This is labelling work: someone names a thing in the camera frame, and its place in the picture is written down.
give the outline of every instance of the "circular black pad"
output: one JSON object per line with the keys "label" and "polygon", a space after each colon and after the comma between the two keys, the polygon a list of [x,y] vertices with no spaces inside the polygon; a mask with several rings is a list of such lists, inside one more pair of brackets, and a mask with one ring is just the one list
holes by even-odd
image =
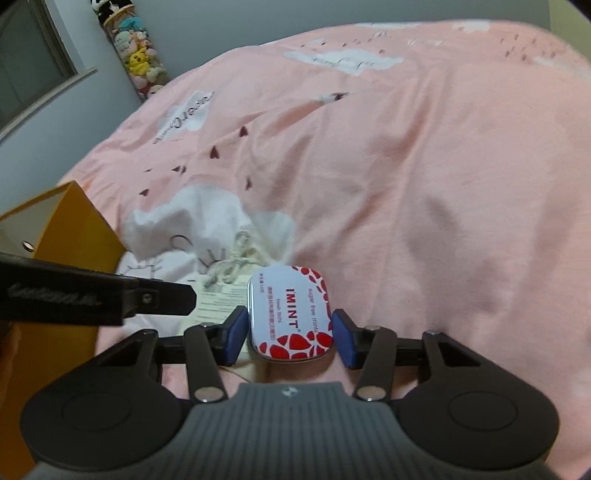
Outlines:
{"label": "circular black pad", "polygon": [[400,401],[402,429],[435,457],[474,470],[545,457],[558,433],[550,400],[496,365],[484,367],[438,369]]}
{"label": "circular black pad", "polygon": [[62,377],[25,406],[22,435],[36,460],[108,471],[164,447],[184,414],[178,399],[133,369],[97,367]]}

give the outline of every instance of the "paper tag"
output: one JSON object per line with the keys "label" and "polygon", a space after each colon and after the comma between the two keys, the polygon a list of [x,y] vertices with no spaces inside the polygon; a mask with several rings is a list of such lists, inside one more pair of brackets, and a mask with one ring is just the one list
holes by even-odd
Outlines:
{"label": "paper tag", "polygon": [[[217,325],[223,323],[238,305],[248,304],[248,281],[250,275],[239,275],[234,283],[215,284],[205,290],[203,281],[207,278],[203,275],[200,280],[190,283],[197,293],[197,307],[183,321],[182,329],[209,322]],[[246,342],[242,345],[242,353],[248,353]]]}

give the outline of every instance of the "drawstring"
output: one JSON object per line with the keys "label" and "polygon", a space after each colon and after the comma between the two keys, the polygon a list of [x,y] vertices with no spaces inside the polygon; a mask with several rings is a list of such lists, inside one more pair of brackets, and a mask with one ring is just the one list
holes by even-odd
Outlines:
{"label": "drawstring", "polygon": [[209,288],[220,280],[224,283],[233,283],[245,265],[267,267],[271,264],[271,259],[264,257],[266,256],[252,245],[250,233],[240,230],[234,238],[234,246],[230,250],[229,258],[209,267],[203,286]]}

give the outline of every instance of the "plush toy tower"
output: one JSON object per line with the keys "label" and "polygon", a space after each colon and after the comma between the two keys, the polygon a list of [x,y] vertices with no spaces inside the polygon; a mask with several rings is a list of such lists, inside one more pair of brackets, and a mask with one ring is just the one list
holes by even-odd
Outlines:
{"label": "plush toy tower", "polygon": [[131,0],[90,0],[100,26],[111,40],[129,79],[142,100],[158,92],[170,80],[143,20]]}

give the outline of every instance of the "wrinkled fabric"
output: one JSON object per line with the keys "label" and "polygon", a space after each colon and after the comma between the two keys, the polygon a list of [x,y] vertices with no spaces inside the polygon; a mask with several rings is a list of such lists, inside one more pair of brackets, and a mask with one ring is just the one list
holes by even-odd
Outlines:
{"label": "wrinkled fabric", "polygon": [[[275,258],[320,271],[333,308],[402,337],[442,330],[547,395],[561,420],[548,464],[574,480],[591,465],[590,79],[522,24],[326,28],[182,75],[66,179],[139,261],[180,249],[196,271],[231,247],[207,219],[285,216]],[[233,206],[206,206],[206,188]],[[354,380],[334,355],[269,372]],[[181,367],[164,383],[188,394]]]}

